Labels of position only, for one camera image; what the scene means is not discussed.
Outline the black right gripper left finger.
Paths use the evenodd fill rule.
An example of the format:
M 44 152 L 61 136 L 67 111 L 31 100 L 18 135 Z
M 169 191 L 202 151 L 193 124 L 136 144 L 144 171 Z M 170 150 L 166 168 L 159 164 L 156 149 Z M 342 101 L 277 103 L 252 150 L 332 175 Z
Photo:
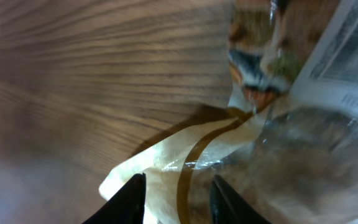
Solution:
M 111 199 L 83 224 L 143 224 L 146 175 L 133 175 Z

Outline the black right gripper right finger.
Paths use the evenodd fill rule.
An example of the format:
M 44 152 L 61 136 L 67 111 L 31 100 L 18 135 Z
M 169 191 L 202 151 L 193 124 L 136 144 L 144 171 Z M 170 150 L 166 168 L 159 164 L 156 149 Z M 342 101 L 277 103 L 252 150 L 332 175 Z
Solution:
M 220 175 L 209 190 L 212 224 L 271 224 L 257 213 Z

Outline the white brown snack pouch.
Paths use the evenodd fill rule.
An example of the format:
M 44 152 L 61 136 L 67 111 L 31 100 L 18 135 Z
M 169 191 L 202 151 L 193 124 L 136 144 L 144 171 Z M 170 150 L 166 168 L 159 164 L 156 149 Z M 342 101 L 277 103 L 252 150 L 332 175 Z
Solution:
M 116 166 L 146 175 L 146 223 L 211 223 L 220 175 L 270 223 L 358 223 L 358 0 L 235 1 L 230 118 Z

